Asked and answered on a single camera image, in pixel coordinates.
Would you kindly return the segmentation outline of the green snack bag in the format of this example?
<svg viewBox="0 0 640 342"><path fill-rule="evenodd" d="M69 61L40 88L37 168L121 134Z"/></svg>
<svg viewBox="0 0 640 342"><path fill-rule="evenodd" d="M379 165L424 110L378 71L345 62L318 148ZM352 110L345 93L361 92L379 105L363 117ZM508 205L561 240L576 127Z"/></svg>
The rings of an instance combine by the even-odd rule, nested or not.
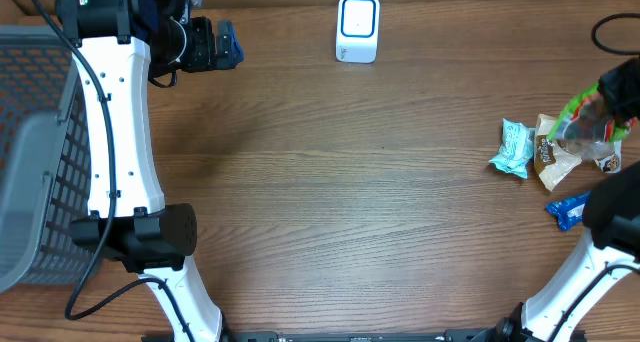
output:
<svg viewBox="0 0 640 342"><path fill-rule="evenodd" d="M596 82L565 105L547 137L572 155L596 159L613 154L614 144L625 140L638 123L637 117L616 117Z"/></svg>

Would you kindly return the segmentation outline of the beige brown snack bag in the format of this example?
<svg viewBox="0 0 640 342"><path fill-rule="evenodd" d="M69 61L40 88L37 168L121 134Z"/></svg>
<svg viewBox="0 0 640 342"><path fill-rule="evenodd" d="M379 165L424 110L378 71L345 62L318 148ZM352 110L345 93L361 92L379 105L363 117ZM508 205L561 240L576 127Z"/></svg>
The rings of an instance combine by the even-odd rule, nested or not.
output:
<svg viewBox="0 0 640 342"><path fill-rule="evenodd" d="M556 119L539 114L534 139L534 170L544 187L554 188L577 166L592 161L604 173L621 170L621 141L580 142L576 140L552 140L551 129Z"/></svg>

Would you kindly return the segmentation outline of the mint green wipes pack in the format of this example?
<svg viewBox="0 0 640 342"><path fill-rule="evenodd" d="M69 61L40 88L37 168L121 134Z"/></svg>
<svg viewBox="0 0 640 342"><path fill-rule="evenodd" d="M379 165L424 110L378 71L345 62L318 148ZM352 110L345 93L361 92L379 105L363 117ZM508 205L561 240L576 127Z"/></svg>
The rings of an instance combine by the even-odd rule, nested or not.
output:
<svg viewBox="0 0 640 342"><path fill-rule="evenodd" d="M527 164L534 154L534 133L534 128L504 119L502 144L489 163L499 171L527 179Z"/></svg>

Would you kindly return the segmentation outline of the blue Oreo cookie pack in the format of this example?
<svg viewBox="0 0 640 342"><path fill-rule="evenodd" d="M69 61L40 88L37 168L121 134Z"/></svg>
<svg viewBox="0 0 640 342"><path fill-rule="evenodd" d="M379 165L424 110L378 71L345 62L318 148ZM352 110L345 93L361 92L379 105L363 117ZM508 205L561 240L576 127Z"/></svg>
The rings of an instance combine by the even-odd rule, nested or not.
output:
<svg viewBox="0 0 640 342"><path fill-rule="evenodd" d="M583 220L583 210L590 196L589 192L582 193L561 201L551 202L545 210L556 218L561 231L569 231Z"/></svg>

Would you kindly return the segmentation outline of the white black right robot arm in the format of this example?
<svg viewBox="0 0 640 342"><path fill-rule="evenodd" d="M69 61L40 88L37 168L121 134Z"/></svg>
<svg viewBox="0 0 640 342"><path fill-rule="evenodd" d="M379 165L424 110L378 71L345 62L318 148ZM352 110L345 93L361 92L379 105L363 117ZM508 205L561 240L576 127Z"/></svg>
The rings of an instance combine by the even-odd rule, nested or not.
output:
<svg viewBox="0 0 640 342"><path fill-rule="evenodd" d="M639 121L639 60L576 95L561 114L538 118L534 168L546 186L584 159L611 158ZM560 269L494 333L496 341L568 341L619 280L639 270L639 166L614 164L583 204L584 232Z"/></svg>

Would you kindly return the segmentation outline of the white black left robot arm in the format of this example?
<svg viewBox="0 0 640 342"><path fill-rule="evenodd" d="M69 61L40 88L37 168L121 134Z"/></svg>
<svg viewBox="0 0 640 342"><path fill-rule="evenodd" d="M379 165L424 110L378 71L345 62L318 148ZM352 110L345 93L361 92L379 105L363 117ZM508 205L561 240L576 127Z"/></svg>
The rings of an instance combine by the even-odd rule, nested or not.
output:
<svg viewBox="0 0 640 342"><path fill-rule="evenodd" d="M149 287L174 341L231 339L196 267L195 211L165 201L148 111L148 89L163 76L231 70L243 59L230 21L193 15L201 3L56 1L56 26L82 83L90 144L88 213L72 222L72 240Z"/></svg>

